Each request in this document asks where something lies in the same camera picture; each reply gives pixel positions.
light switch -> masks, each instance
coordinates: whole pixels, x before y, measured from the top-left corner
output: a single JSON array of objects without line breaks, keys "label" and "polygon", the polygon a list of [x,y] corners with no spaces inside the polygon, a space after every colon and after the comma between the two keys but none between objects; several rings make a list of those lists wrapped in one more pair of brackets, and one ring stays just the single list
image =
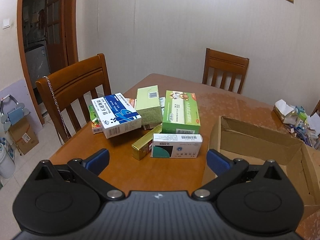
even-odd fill
[{"label": "light switch", "polygon": [[10,19],[3,20],[3,29],[10,27]]}]

tiled floor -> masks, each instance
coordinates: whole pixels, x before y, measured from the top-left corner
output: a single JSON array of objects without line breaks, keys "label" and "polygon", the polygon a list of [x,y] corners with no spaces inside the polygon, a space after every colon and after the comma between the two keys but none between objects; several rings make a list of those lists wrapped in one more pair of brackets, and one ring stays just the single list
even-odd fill
[{"label": "tiled floor", "polygon": [[[87,105],[91,103],[91,95],[84,95]],[[86,122],[82,114],[79,101],[72,104],[73,110],[83,127]],[[62,111],[63,119],[71,135],[75,134],[71,121],[67,112]],[[60,141],[57,136],[52,120],[44,124],[43,129],[37,134],[39,144],[36,145],[26,155],[20,156],[19,152],[15,150],[15,165],[16,170],[10,179],[1,178],[4,185],[0,189],[0,239],[11,240],[16,234],[20,232],[19,226],[12,214],[13,201],[20,191],[21,187],[39,163],[44,159],[49,159],[60,147]]]}]

green medicine box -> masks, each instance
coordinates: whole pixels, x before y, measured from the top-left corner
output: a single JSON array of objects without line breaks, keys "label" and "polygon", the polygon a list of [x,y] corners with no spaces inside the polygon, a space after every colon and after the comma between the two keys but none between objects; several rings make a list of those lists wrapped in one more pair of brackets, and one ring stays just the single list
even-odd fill
[{"label": "green medicine box", "polygon": [[142,117],[142,125],[162,121],[158,86],[138,88],[136,111]]},{"label": "green medicine box", "polygon": [[200,117],[194,93],[168,91],[165,95],[162,133],[198,134]]}]

chair backrest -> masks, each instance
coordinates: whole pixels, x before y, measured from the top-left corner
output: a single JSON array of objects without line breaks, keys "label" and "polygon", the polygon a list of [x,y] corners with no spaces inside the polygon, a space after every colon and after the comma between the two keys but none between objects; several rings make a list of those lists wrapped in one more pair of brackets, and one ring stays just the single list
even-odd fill
[{"label": "chair backrest", "polygon": [[314,113],[317,113],[318,111],[320,111],[320,100],[319,100],[318,104],[316,105],[315,109],[312,111],[311,115],[313,115]]},{"label": "chair backrest", "polygon": [[[57,99],[60,111],[67,110],[71,123],[75,131],[79,131],[81,126],[72,109],[71,103],[79,100],[86,122],[90,122],[90,114],[84,100],[84,94],[91,93],[92,98],[98,98],[96,87],[102,85],[105,95],[111,95],[106,60],[103,54],[82,60],[73,65],[65,67],[48,76],[53,93]],[[36,81],[37,88],[44,105],[53,121],[55,128],[64,142],[70,137],[65,132],[59,111],[54,103],[52,93],[45,78]]]},{"label": "chair backrest", "polygon": [[209,68],[213,68],[213,77],[211,86],[215,86],[217,82],[219,70],[223,71],[222,79],[220,83],[220,88],[224,89],[226,84],[226,78],[229,73],[232,73],[231,81],[229,85],[229,91],[233,90],[235,84],[236,76],[241,75],[241,81],[238,88],[238,94],[241,93],[242,85],[244,82],[245,74],[247,73],[247,68],[249,64],[248,58],[238,57],[235,55],[215,51],[212,49],[206,50],[205,53],[205,62],[204,62],[204,72],[202,83],[207,84]]}]

metal screw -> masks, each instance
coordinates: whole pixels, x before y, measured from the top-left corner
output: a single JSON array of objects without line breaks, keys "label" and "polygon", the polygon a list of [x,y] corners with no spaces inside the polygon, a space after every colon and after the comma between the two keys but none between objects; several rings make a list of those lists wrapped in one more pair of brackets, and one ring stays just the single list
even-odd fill
[{"label": "metal screw", "polygon": [[122,196],[122,192],[118,189],[109,190],[107,192],[107,196],[109,198],[120,198]]},{"label": "metal screw", "polygon": [[209,190],[207,190],[207,189],[203,189],[203,188],[201,188],[201,189],[197,189],[195,192],[194,192],[194,194],[197,196],[197,197],[208,197],[208,196],[210,196],[210,191]]}]

